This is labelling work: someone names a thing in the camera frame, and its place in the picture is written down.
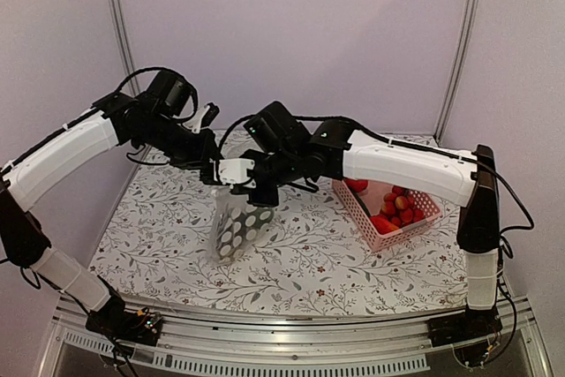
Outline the red wrinkled apple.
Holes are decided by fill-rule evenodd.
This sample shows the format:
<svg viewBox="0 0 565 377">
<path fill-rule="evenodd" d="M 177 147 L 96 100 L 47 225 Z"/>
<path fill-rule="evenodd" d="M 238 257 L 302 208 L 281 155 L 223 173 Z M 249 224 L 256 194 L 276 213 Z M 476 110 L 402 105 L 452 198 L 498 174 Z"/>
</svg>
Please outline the red wrinkled apple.
<svg viewBox="0 0 565 377">
<path fill-rule="evenodd" d="M 368 188 L 368 181 L 364 179 L 350 179 L 345 178 L 344 183 L 352 192 L 362 192 Z"/>
</svg>

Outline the dark purple eggplant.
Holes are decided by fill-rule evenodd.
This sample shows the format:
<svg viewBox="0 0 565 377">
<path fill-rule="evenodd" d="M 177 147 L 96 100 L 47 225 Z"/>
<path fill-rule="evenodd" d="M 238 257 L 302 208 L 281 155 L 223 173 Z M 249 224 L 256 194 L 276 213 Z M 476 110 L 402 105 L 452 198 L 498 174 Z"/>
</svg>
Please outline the dark purple eggplant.
<svg viewBox="0 0 565 377">
<path fill-rule="evenodd" d="M 218 225 L 217 250 L 222 258 L 241 253 L 265 233 L 274 218 L 271 208 L 229 208 Z"/>
</svg>

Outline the clear zip top bag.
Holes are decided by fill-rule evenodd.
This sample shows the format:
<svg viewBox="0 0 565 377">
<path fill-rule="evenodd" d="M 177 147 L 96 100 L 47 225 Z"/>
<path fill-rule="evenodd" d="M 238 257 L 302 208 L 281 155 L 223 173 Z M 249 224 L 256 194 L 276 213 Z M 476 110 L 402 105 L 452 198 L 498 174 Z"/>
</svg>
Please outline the clear zip top bag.
<svg viewBox="0 0 565 377">
<path fill-rule="evenodd" d="M 267 234 L 275 217 L 272 207 L 256 207 L 243 195 L 234 195 L 228 188 L 211 192 L 215 215 L 209 233 L 211 258 L 226 264 L 241 258 L 245 251 Z"/>
</svg>

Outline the pink plastic basket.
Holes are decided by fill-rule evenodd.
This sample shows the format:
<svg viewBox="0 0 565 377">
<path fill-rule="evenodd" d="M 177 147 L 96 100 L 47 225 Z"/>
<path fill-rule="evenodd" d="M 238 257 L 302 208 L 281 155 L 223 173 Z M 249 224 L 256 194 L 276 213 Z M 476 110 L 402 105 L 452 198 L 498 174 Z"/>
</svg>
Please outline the pink plastic basket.
<svg viewBox="0 0 565 377">
<path fill-rule="evenodd" d="M 344 179 L 332 189 L 374 252 L 422 234 L 441 217 L 430 195 L 401 186 Z"/>
</svg>

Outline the red cherry bunch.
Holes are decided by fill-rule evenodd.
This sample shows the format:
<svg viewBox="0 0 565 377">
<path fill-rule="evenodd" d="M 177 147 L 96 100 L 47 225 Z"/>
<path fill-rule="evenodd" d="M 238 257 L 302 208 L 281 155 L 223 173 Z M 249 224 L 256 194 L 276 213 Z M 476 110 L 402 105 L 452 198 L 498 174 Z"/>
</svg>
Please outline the red cherry bunch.
<svg viewBox="0 0 565 377">
<path fill-rule="evenodd" d="M 409 191 L 396 185 L 383 196 L 379 215 L 386 216 L 399 228 L 420 222 L 425 217 L 424 212 L 416 207 L 416 200 Z"/>
</svg>

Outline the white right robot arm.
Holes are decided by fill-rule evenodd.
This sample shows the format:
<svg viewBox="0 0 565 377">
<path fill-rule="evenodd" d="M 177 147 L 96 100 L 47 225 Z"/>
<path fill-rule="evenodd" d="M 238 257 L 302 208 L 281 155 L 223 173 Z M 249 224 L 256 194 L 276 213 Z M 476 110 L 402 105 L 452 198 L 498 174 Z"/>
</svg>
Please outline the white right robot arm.
<svg viewBox="0 0 565 377">
<path fill-rule="evenodd" d="M 319 177 L 366 179 L 426 192 L 460 207 L 456 242 L 465 253 L 466 307 L 454 319 L 433 319 L 429 329 L 456 329 L 465 338 L 482 330 L 499 331 L 496 309 L 500 249 L 499 196 L 493 152 L 435 149 L 386 138 L 347 117 L 292 115 L 279 101 L 242 118 L 259 150 L 218 162 L 215 174 L 255 206 L 274 207 L 278 189 Z"/>
</svg>

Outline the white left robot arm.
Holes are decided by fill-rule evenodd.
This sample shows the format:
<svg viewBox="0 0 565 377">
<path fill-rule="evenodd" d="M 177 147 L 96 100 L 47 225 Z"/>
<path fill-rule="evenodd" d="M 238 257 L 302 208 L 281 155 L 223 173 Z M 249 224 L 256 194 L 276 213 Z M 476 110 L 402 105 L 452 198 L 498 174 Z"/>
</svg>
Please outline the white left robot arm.
<svg viewBox="0 0 565 377">
<path fill-rule="evenodd" d="M 219 113 L 197 103 L 195 87 L 182 75 L 155 68 L 148 88 L 131 96 L 117 88 L 1 170 L 1 242 L 7 260 L 29 268 L 76 298 L 112 335 L 124 336 L 131 317 L 120 296 L 100 277 L 54 248 L 31 210 L 75 170 L 115 147 L 153 147 L 168 165 L 198 170 L 217 158 L 209 126 Z M 193 101 L 189 117 L 180 114 Z"/>
</svg>

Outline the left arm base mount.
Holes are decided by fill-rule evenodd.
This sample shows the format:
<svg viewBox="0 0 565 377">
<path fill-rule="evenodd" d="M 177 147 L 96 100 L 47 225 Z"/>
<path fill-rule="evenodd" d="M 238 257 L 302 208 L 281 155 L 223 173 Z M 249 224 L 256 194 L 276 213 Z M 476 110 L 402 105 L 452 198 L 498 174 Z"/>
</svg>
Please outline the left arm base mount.
<svg viewBox="0 0 565 377">
<path fill-rule="evenodd" d="M 156 346 L 162 332 L 162 315 L 146 307 L 137 312 L 126 311 L 122 306 L 91 311 L 86 329 L 112 340 Z"/>
</svg>

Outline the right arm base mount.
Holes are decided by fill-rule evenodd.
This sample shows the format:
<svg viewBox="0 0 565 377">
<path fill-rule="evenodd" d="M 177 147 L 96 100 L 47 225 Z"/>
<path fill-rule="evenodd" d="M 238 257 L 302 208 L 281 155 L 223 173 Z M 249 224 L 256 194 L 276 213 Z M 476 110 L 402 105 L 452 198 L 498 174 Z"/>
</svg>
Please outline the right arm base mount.
<svg viewBox="0 0 565 377">
<path fill-rule="evenodd" d="M 451 345 L 456 360 L 465 367 L 484 366 L 500 346 L 502 324 L 498 309 L 472 310 L 432 318 L 426 322 L 433 347 Z"/>
</svg>

